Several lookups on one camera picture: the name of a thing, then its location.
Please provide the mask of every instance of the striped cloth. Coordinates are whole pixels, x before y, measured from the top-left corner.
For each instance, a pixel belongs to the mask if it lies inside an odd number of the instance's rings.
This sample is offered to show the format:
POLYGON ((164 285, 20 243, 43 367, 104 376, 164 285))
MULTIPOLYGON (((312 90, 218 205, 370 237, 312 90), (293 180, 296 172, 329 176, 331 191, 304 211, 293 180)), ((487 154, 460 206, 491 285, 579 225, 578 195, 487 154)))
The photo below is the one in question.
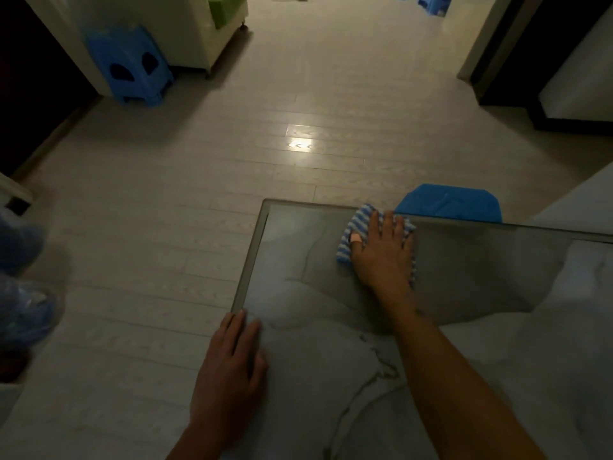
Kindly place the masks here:
MULTIPOLYGON (((360 234, 360 237, 364 241, 364 244, 367 242, 368 238, 368 222, 370 221, 370 215, 376 208, 373 207, 370 203, 366 203, 359 210, 356 211, 356 214, 353 215, 347 228, 343 232, 343 236, 341 237, 341 243, 337 249, 337 261, 339 263, 351 264, 351 247, 349 246, 349 236, 352 231, 360 234)), ((415 226, 411 224, 408 216, 405 215, 397 215, 402 216, 405 219, 405 237, 407 237, 412 231, 415 230, 415 226)), ((383 224, 383 212, 379 211, 379 227, 383 224)), ((415 259, 413 259, 413 269, 411 274, 411 284, 413 283, 415 277, 415 259)))

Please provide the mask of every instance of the hand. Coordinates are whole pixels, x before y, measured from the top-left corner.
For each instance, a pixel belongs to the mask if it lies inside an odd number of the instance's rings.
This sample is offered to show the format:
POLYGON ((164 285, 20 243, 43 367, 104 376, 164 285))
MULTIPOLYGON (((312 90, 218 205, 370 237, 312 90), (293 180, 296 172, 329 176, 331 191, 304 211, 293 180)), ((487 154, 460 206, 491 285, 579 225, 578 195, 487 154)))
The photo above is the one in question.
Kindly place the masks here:
POLYGON ((368 223, 368 242, 351 234, 351 262, 358 278, 375 292, 385 307, 399 303, 412 294, 409 286, 412 270, 414 236, 405 239, 405 221, 387 211, 379 230, 379 213, 375 210, 368 223))
POLYGON ((228 313, 221 321, 192 395, 188 429, 210 436, 207 443, 219 452, 241 436, 265 388, 268 364, 261 351, 255 355, 251 378, 248 374, 249 352, 261 324, 254 321, 240 334, 244 321, 243 310, 238 315, 228 313))

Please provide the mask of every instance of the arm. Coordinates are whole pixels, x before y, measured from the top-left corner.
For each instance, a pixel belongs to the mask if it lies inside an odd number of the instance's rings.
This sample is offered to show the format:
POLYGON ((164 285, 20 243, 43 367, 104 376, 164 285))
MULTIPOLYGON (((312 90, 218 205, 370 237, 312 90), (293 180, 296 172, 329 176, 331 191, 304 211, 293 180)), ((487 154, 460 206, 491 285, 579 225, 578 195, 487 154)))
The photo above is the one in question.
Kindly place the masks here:
POLYGON ((545 459, 513 412, 419 310, 408 285, 413 234, 387 212, 373 213, 368 245, 352 234, 357 275, 386 311, 411 394, 441 459, 545 459))
POLYGON ((228 313, 211 338, 195 382, 189 424, 166 460, 216 460, 240 437, 265 388, 268 365, 260 351, 248 371, 260 323, 243 333, 245 312, 228 313))

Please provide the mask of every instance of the transparent plastic bag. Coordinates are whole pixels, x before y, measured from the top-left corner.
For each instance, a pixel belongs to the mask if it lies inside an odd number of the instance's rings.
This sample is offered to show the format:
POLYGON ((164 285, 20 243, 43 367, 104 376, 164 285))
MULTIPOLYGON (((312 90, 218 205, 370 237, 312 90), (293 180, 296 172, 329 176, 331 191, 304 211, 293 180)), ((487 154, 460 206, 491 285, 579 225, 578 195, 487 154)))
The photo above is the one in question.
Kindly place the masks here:
POLYGON ((56 309, 56 296, 44 286, 0 274, 0 349, 26 349, 44 339, 56 309))
POLYGON ((45 232, 0 207, 0 272, 16 275, 41 254, 45 232))

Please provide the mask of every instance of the cleaning rag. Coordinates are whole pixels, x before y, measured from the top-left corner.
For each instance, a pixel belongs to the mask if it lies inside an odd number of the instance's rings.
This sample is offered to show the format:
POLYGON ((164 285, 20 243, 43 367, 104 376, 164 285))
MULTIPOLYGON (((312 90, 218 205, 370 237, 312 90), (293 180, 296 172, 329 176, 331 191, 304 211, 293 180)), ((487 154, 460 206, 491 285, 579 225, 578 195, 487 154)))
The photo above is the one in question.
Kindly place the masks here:
MULTIPOLYGON (((349 242, 349 237, 351 236, 351 232, 357 232, 364 244, 366 244, 368 239, 368 223, 370 222, 370 215, 376 208, 373 207, 370 203, 366 203, 359 210, 356 211, 356 214, 353 215, 347 228, 343 232, 343 236, 341 238, 341 243, 337 249, 337 261, 339 263, 351 264, 351 246, 349 242)), ((411 224, 409 217, 405 215, 396 215, 402 216, 405 219, 405 238, 415 230, 415 226, 411 224)), ((379 211, 379 227, 383 224, 383 212, 379 211)), ((411 284, 413 283, 413 279, 415 277, 415 258, 413 259, 413 268, 411 273, 411 284)))

